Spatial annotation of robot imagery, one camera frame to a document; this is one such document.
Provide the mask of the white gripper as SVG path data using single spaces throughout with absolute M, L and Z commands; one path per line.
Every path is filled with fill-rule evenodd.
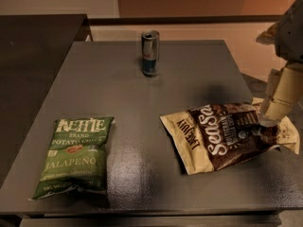
M 288 61 L 282 69 L 271 71 L 258 116 L 260 123 L 279 123 L 303 96 L 303 0 L 295 0 L 256 42 L 273 44 L 276 55 Z

